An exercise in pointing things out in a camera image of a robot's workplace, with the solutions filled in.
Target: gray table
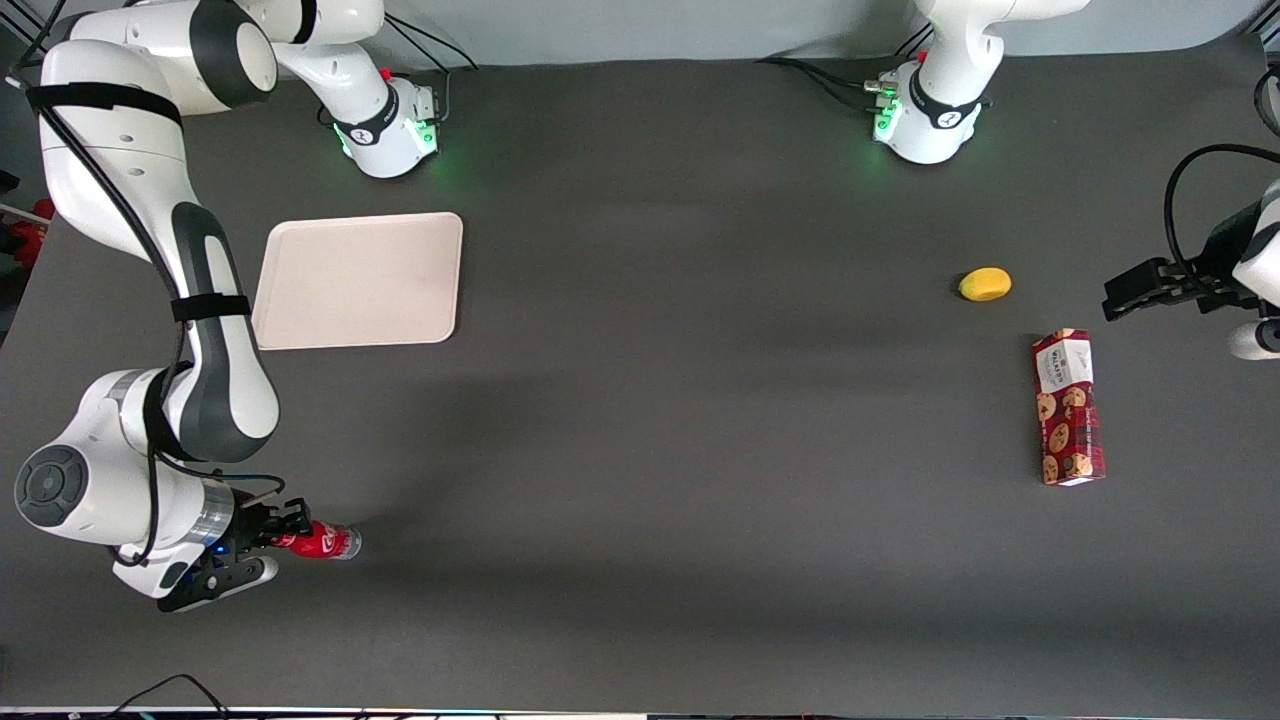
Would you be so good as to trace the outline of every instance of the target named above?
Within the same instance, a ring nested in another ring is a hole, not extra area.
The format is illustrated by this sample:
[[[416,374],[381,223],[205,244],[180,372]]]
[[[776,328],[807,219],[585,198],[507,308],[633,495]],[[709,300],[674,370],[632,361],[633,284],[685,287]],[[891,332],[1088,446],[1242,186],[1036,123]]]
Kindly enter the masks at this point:
[[[184,670],[237,705],[1275,717],[1280,368],[1228,355],[1243,315],[1098,309],[1162,252],[1179,158],[1275,145],[1261,69],[1239,38],[1010,60],[938,168],[748,64],[463,74],[444,154],[389,182],[301,85],[192,119],[248,290],[279,222],[453,210],[458,329],[266,355],[283,418],[248,466],[358,523],[355,562],[165,616],[6,510],[0,700]],[[1184,236],[1275,173],[1206,160]],[[1011,296],[950,293],[986,264]],[[1038,480],[1028,355],[1061,325],[1094,333],[1111,471],[1074,489]],[[170,331],[148,266],[56,225],[0,352],[0,466]]]

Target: red bottle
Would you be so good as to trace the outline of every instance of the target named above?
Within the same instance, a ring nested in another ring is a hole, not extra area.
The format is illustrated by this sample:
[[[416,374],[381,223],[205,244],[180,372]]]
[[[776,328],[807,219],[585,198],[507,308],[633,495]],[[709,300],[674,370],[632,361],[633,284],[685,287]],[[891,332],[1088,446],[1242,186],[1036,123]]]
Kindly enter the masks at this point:
[[[360,530],[346,525],[330,525],[311,520],[311,537],[284,536],[271,541],[275,547],[287,547],[302,557],[321,560],[351,560],[360,552]]]

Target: lemon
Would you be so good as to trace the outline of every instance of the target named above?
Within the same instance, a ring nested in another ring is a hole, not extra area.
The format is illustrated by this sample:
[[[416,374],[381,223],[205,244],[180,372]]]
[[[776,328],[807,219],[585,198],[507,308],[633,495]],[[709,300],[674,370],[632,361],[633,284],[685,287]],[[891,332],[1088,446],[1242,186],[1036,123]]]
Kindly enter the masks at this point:
[[[978,268],[960,281],[960,295],[974,302],[987,302],[1009,295],[1012,278],[1000,268]]]

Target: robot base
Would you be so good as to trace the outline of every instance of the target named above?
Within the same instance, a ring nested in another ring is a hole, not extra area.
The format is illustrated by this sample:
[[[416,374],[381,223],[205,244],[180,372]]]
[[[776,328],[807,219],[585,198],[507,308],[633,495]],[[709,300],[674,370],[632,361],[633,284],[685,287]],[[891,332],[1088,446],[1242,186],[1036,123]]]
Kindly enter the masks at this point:
[[[919,69],[920,64],[913,60],[897,69],[881,73],[879,79],[882,85],[890,87],[908,87],[911,76]],[[968,117],[957,117],[952,127],[940,129],[910,97],[899,97],[896,94],[892,99],[882,96],[879,104],[882,108],[876,117],[872,138],[888,145],[905,160],[920,165],[936,165],[951,159],[960,146],[973,137],[973,123],[982,110],[982,105],[977,105]]]
[[[397,117],[372,143],[344,133],[337,124],[334,132],[342,151],[356,161],[365,174],[394,178],[412,170],[424,158],[434,155],[439,123],[435,118],[435,96],[430,87],[419,87],[403,78],[388,81],[397,97]]]

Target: red object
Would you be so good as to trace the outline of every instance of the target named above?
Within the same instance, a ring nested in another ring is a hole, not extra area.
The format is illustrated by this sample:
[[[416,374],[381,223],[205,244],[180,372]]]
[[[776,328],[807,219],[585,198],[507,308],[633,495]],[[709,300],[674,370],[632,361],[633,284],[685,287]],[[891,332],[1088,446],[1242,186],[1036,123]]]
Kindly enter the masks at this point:
[[[36,206],[31,210],[33,215],[40,215],[46,220],[54,218],[54,201],[47,197],[36,202]],[[28,220],[19,220],[9,225],[9,232],[23,238],[26,242],[13,254],[14,261],[26,269],[32,269],[36,265],[36,259],[40,258],[40,250],[45,246],[45,231],[47,225],[38,223],[32,223]]]
[[[1044,484],[1070,487],[1105,478],[1089,333],[1060,329],[1033,345],[1032,354]]]
[[[271,541],[275,547],[287,547],[302,557],[321,560],[351,560],[360,552],[360,532],[346,525],[330,525],[311,520],[311,537],[284,536]]]

